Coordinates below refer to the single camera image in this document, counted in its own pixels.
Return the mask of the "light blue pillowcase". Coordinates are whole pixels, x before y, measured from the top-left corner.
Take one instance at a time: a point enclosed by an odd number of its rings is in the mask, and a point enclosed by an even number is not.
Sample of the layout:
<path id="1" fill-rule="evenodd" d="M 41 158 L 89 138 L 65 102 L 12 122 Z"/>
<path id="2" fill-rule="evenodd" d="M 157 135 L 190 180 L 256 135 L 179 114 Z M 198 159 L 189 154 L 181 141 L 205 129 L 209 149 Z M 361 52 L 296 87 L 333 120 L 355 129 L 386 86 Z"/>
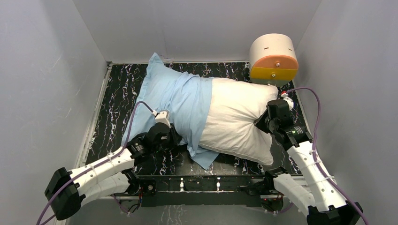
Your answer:
<path id="1" fill-rule="evenodd" d="M 219 155 L 199 146 L 212 99 L 213 79 L 166 67 L 157 53 L 149 59 L 146 76 L 136 101 L 140 102 L 122 136 L 122 143 L 146 132 L 155 124 L 150 109 L 169 111 L 169 121 L 182 137 L 180 145 L 198 165 L 208 169 Z"/>

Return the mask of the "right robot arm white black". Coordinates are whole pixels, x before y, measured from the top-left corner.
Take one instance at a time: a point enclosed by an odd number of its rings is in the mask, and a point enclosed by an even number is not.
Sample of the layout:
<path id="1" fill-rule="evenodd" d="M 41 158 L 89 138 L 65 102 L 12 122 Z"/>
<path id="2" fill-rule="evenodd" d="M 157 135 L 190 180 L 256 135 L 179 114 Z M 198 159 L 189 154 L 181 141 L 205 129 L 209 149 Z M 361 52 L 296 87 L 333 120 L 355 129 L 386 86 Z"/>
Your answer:
<path id="1" fill-rule="evenodd" d="M 278 192 L 289 198 L 303 213 L 309 225 L 354 225 L 362 213 L 358 202 L 351 203 L 338 190 L 316 152 L 313 138 L 306 126 L 294 123 L 289 98 L 269 101 L 265 112 L 254 125 L 271 134 L 293 158 L 302 172 L 306 187 L 297 183 L 286 169 L 279 167 L 265 172 L 261 184 L 270 194 Z"/>

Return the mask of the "white pillow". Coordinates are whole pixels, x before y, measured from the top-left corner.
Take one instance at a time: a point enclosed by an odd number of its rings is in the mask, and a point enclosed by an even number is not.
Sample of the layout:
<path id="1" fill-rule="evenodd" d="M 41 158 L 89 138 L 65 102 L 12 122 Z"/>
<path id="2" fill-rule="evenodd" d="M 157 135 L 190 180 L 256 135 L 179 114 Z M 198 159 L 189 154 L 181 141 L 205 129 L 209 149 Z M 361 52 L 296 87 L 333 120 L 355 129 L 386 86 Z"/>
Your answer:
<path id="1" fill-rule="evenodd" d="M 236 81 L 212 80 L 212 98 L 199 146 L 270 166 L 272 137 L 254 123 L 275 100 L 278 88 Z"/>

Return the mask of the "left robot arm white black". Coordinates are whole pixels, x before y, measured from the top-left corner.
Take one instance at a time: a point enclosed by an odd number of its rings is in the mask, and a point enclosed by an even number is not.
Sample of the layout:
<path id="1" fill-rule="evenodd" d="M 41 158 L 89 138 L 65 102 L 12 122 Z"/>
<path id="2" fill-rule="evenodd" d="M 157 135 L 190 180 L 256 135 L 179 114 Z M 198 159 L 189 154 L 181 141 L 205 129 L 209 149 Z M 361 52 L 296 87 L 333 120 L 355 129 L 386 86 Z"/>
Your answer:
<path id="1" fill-rule="evenodd" d="M 56 170 L 45 190 L 55 218 L 65 220 L 85 204 L 107 195 L 137 195 L 154 187 L 152 182 L 141 181 L 133 168 L 152 154 L 177 146 L 181 139 L 173 124 L 159 122 L 104 158 L 73 170 Z"/>

